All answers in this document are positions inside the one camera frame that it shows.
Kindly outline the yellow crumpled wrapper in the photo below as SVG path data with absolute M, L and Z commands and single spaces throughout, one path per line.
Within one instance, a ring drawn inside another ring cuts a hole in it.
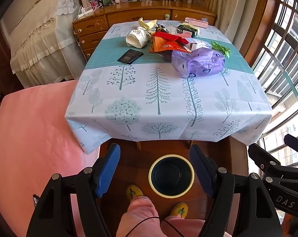
M 144 28 L 145 30 L 149 31 L 150 29 L 154 28 L 157 24 L 157 19 L 156 20 L 151 20 L 149 22 L 144 22 L 143 18 L 139 18 L 138 20 L 139 26 Z

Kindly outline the right yellow slipper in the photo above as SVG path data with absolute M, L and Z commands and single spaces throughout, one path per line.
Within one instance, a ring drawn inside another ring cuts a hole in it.
M 186 203 L 180 202 L 174 206 L 172 209 L 170 216 L 175 216 L 179 218 L 186 218 L 188 214 L 189 207 Z

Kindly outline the crumpled white paper bag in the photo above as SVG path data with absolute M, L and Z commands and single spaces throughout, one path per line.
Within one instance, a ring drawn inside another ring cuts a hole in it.
M 150 34 L 143 27 L 137 27 L 130 31 L 125 37 L 125 41 L 128 47 L 135 47 L 138 49 L 143 48 L 150 40 Z

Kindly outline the green paper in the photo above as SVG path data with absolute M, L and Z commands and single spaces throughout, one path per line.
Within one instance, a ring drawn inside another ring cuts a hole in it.
M 212 41 L 211 46 L 213 50 L 219 51 L 224 57 L 230 58 L 231 50 L 217 42 Z

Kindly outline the right pink trouser leg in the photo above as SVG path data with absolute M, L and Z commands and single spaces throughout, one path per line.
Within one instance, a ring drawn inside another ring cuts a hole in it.
M 161 223 L 161 229 L 166 236 L 180 236 L 179 232 L 185 237 L 195 237 L 199 235 L 204 223 L 205 221 L 202 219 L 184 219 L 177 216 L 168 216 Z

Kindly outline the left yellow slipper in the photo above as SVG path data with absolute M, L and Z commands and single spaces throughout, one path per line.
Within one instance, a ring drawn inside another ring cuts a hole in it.
M 129 185 L 126 188 L 126 197 L 129 201 L 132 201 L 133 198 L 143 196 L 141 189 L 136 185 Z

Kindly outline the wooden dresser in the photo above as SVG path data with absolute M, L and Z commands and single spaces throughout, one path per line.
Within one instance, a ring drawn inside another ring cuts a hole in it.
M 215 25 L 217 14 L 201 5 L 189 4 L 183 1 L 136 1 L 108 5 L 97 9 L 90 16 L 76 19 L 72 22 L 74 34 L 77 35 L 79 46 L 88 60 L 94 50 L 114 24 L 137 22 L 143 20 L 183 21 L 186 17 L 207 19 L 209 25 Z

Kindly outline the tree-patterned tablecloth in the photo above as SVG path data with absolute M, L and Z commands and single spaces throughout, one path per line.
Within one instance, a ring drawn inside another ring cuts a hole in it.
M 196 40 L 231 50 L 224 69 L 187 78 L 148 47 L 132 64 L 119 62 L 128 50 L 127 34 L 137 27 L 126 22 L 109 28 L 70 99 L 65 118 L 85 153 L 111 138 L 216 142 L 232 136 L 245 145 L 259 139 L 271 105 L 243 56 L 216 27 L 202 29 Z

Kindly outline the purple plastic bag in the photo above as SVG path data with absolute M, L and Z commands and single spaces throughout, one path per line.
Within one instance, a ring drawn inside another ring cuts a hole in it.
M 174 50 L 171 64 L 182 78 L 209 76 L 223 70 L 225 57 L 221 52 L 208 48 L 199 48 L 190 53 Z

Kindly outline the yellow slipper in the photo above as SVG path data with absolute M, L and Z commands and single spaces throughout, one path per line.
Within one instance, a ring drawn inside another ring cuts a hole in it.
M 174 206 L 172 209 L 170 216 L 175 216 L 179 218 L 186 218 L 188 214 L 189 207 L 186 203 L 180 202 Z
M 141 189 L 136 185 L 129 185 L 126 188 L 126 197 L 129 201 L 132 201 L 133 198 L 143 196 Z

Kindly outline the white plastic packet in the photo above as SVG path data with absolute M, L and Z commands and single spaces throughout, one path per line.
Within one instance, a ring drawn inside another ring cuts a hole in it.
M 212 45 L 206 41 L 195 39 L 195 38 L 186 38 L 188 44 L 184 45 L 184 48 L 191 52 L 200 48 L 211 49 Z

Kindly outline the metal window grille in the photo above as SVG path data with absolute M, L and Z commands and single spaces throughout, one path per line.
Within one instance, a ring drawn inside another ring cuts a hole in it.
M 298 152 L 284 143 L 287 134 L 298 139 L 297 0 L 280 0 L 253 70 L 273 112 L 258 143 L 283 165 L 298 167 Z

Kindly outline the orange snack packet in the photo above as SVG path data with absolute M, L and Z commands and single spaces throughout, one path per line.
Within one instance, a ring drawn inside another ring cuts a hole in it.
M 153 36 L 153 43 L 149 49 L 150 53 L 160 53 L 163 51 L 180 51 L 184 53 L 189 53 L 181 44 L 164 39 L 158 36 Z

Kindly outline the pink box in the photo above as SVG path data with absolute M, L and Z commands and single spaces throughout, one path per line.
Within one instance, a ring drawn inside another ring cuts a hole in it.
M 195 27 L 204 28 L 204 29 L 208 28 L 208 22 L 203 20 L 186 17 L 185 22 Z

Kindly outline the round bin with cream rim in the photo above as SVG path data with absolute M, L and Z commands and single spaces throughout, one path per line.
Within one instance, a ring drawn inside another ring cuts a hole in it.
M 193 186 L 194 169 L 183 156 L 164 155 L 150 167 L 148 181 L 157 195 L 163 198 L 179 198 Z

